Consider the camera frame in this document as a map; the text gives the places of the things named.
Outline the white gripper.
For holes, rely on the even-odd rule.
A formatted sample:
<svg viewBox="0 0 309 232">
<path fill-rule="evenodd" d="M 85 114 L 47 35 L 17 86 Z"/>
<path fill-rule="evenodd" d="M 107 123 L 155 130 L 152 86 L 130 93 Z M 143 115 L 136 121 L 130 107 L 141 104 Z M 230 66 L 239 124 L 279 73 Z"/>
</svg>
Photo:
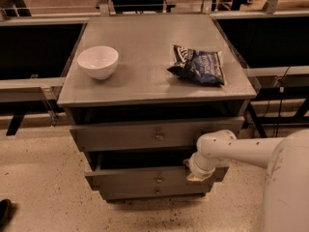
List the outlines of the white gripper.
<svg viewBox="0 0 309 232">
<path fill-rule="evenodd" d="M 186 176 L 189 182 L 203 182 L 214 172 L 221 159 L 202 153 L 194 153 L 190 159 L 184 159 L 183 164 L 189 168 L 190 173 Z"/>
</svg>

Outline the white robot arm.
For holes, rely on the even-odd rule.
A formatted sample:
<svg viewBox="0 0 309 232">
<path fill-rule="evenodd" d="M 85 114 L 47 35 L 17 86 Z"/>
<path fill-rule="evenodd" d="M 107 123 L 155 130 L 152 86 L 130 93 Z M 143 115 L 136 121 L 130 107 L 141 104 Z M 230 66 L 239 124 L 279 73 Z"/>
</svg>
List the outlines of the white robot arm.
<svg viewBox="0 0 309 232">
<path fill-rule="evenodd" d="M 184 161 L 189 181 L 207 180 L 224 160 L 262 167 L 267 171 L 262 232 L 309 232 L 309 130 L 252 139 L 219 130 L 201 135 L 196 147 Z"/>
</svg>

